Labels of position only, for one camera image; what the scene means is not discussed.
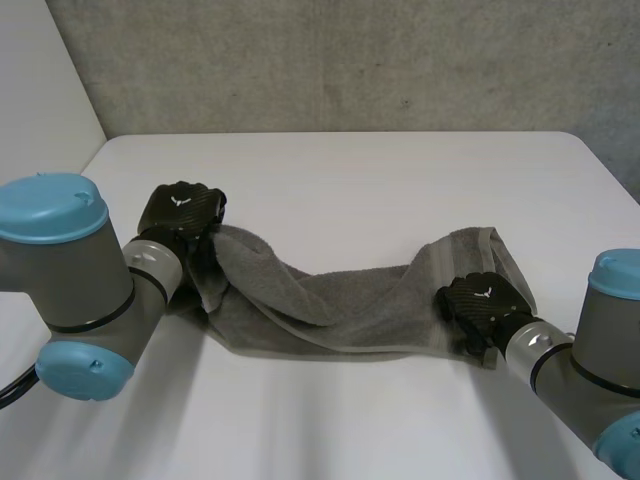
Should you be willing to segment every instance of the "concrete wall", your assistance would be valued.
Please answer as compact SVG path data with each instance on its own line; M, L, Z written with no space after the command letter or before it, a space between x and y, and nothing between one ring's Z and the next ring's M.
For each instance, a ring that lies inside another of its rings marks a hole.
M109 137L562 130L640 198L638 0L48 0Z
M44 0L0 1L0 185L79 172L104 142Z

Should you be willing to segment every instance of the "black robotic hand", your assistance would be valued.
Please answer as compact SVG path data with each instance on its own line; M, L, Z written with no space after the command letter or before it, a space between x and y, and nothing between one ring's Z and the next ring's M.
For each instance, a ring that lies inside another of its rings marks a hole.
M160 185L151 194L138 224L138 233L163 227L179 233L188 242L197 240L212 224L221 223L227 203L217 188L201 183Z
M467 351L481 356L495 345L496 332L516 317L532 319L531 307L509 281L494 272L456 277L442 287L436 302L446 321L455 321L466 335Z
M193 268L204 272L219 268L210 233L222 223L226 203L221 190L201 183L160 185L151 194L138 224L137 238L164 245L182 263L183 281L170 303L170 312L200 304Z

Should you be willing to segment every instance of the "gray wall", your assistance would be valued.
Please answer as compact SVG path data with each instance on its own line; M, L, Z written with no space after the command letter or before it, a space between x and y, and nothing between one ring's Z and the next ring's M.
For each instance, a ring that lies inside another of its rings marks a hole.
M639 0L48 0L109 137L563 130L640 198Z

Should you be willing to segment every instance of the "black cable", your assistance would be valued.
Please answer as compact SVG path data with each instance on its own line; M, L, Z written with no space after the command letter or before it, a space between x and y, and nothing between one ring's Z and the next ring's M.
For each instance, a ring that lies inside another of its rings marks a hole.
M31 366L17 379L0 390L0 410L19 400L25 393L38 383L35 365Z
M11 392L12 390L15 390L15 388L18 385L24 382L29 375L34 374L35 371L36 371L36 366L31 365L31 367L27 368L22 375L20 375L13 382L11 382L9 385L7 385L2 390L0 390L0 397L4 397L7 393Z

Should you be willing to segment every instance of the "white wall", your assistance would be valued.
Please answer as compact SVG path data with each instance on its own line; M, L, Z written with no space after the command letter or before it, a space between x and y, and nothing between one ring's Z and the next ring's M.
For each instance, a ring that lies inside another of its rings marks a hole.
M44 0L0 0L0 184L80 172L104 142Z

